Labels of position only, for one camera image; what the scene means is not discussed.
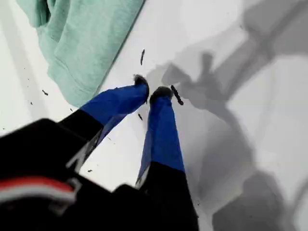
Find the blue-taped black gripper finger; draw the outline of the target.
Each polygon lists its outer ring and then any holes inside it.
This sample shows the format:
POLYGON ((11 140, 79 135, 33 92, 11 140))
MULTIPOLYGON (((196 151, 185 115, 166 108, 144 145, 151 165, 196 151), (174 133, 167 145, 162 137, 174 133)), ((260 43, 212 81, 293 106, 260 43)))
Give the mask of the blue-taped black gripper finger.
POLYGON ((99 134, 99 144, 127 115, 146 103, 148 97, 147 80, 135 75, 133 85, 99 93, 59 123, 87 141, 99 134))
POLYGON ((197 231, 194 209, 168 87, 150 97, 148 129, 137 184, 151 202, 151 213, 160 230, 197 231))

